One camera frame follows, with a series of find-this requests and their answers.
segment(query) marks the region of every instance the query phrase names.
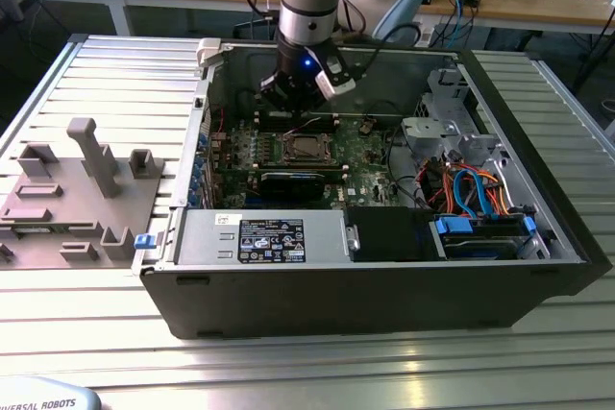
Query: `robotic arm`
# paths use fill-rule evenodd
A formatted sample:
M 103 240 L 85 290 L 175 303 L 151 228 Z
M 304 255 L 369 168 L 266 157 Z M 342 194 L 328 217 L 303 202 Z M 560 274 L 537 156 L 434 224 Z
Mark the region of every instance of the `robotic arm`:
M 365 17 L 365 33 L 382 38 L 408 22 L 422 0 L 350 0 Z M 351 68 L 332 42 L 339 0 L 282 0 L 275 73 L 261 83 L 261 95 L 278 109 L 301 113 L 352 90 L 357 69 Z M 339 23 L 346 24 L 340 15 Z M 360 20 L 355 16 L 353 24 Z

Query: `table leg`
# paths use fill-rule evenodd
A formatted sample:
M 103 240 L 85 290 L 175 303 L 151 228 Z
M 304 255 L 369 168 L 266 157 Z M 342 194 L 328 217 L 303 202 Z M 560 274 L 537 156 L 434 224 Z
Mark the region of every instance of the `table leg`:
M 128 7 L 123 0 L 110 0 L 107 4 L 118 36 L 133 36 L 133 24 L 131 22 Z

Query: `motherboard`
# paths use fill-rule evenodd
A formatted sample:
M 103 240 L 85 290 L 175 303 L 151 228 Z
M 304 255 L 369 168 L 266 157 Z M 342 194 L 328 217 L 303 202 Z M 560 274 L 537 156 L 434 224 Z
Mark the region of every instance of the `motherboard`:
M 211 135 L 216 208 L 399 204 L 386 167 L 387 127 L 335 114 L 294 124 L 255 118 Z

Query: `aluminum extrusion table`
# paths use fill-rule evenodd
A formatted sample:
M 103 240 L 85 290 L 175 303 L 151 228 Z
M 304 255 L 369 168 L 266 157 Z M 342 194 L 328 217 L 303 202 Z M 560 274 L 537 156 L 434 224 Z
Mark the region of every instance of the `aluminum extrusion table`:
M 150 221 L 160 229 L 197 84 L 197 42 L 91 36 L 66 45 L 0 139 L 0 194 L 20 172 L 24 142 L 79 156 L 64 128 L 91 116 L 118 156 L 136 144 L 166 159 Z M 540 61 L 477 57 L 613 259 L 615 166 L 596 124 Z M 1 375 L 91 387 L 113 410 L 615 405 L 613 272 L 512 329 L 183 341 L 129 270 L 1 271 L 0 337 Z

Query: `power supply label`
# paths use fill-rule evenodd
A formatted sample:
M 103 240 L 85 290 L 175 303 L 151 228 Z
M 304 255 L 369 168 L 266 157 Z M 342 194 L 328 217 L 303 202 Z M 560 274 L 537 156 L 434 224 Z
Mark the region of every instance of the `power supply label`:
M 305 263 L 304 220 L 241 220 L 239 261 Z

